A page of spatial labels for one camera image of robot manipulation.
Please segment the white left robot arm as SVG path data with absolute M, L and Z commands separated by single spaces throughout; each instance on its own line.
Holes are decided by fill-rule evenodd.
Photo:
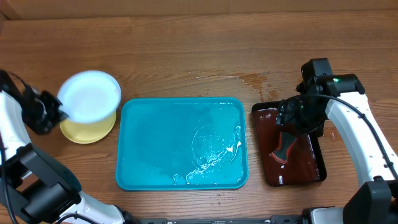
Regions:
M 1 203 L 27 223 L 135 223 L 134 217 L 82 191 L 75 175 L 35 147 L 22 108 L 1 92 Z

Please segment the orange green sponge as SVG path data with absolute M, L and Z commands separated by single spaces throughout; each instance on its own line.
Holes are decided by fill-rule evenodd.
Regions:
M 277 162 L 286 164 L 288 162 L 289 153 L 295 146 L 297 140 L 296 135 L 281 131 L 279 133 L 278 145 L 271 152 L 270 156 Z

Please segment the yellow plate with sauce swirl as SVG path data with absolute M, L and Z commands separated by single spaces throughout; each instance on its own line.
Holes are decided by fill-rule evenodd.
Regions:
M 116 111 L 104 120 L 91 124 L 74 123 L 69 120 L 60 123 L 63 135 L 78 144 L 91 144 L 106 137 L 116 122 Z

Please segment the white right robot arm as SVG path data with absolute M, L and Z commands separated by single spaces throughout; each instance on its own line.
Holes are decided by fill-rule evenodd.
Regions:
M 358 176 L 358 191 L 344 207 L 311 208 L 307 223 L 397 223 L 397 154 L 369 107 L 358 77 L 308 78 L 299 94 L 281 101 L 276 123 L 310 133 L 330 120 L 338 130 Z

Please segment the light blue plate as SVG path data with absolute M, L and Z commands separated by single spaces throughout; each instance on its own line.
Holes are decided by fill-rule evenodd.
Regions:
M 121 87 L 110 74 L 87 70 L 71 76 L 60 87 L 57 98 L 61 110 L 74 123 L 97 123 L 116 111 L 122 98 Z

